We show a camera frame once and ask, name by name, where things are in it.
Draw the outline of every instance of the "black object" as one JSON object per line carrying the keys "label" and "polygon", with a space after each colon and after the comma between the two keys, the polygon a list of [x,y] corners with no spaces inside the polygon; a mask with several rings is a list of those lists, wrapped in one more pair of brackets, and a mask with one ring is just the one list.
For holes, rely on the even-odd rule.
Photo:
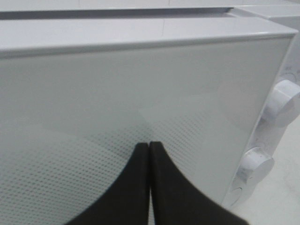
{"label": "black object", "polygon": [[248,225],[196,189],[162,143],[150,143],[151,194],[156,225]]}
{"label": "black object", "polygon": [[147,225],[150,187],[156,225],[248,225],[195,188],[161,142],[137,144],[111,187],[66,225]]}
{"label": "black object", "polygon": [[110,188],[66,225],[147,225],[148,163],[148,145],[137,144],[124,170]]}

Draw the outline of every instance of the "white appliance in background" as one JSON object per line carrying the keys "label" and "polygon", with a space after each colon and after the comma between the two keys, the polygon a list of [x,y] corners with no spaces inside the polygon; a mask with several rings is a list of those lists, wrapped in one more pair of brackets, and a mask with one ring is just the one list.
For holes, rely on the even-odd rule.
{"label": "white appliance in background", "polygon": [[[138,142],[161,141],[227,208],[272,168],[298,115],[295,4],[12,2],[0,6],[4,224],[68,222],[108,189]],[[265,6],[242,7],[253,4]],[[119,10],[85,13],[109,7]]]}

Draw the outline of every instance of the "appliance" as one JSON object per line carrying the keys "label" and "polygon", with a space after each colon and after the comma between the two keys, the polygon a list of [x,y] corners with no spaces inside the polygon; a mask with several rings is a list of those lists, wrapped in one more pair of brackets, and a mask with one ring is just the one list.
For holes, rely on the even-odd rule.
{"label": "appliance", "polygon": [[1,223],[67,223],[151,141],[216,203],[248,198],[299,114],[300,19],[250,2],[2,4]]}

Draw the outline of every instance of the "dotted pattern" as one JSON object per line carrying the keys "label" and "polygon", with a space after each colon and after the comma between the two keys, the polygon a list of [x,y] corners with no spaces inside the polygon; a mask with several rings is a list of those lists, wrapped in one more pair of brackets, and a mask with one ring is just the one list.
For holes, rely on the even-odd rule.
{"label": "dotted pattern", "polygon": [[[209,119],[198,113],[109,133],[0,151],[0,225],[63,225],[118,177],[136,143],[162,141],[189,178]],[[149,224],[154,224],[152,207]]]}

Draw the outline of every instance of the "microwave door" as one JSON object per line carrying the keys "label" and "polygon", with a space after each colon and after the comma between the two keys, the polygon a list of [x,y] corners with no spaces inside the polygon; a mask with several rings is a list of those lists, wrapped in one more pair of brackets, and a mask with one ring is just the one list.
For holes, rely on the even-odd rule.
{"label": "microwave door", "polygon": [[0,221],[61,225],[160,141],[225,197],[295,30],[257,18],[1,20]]}

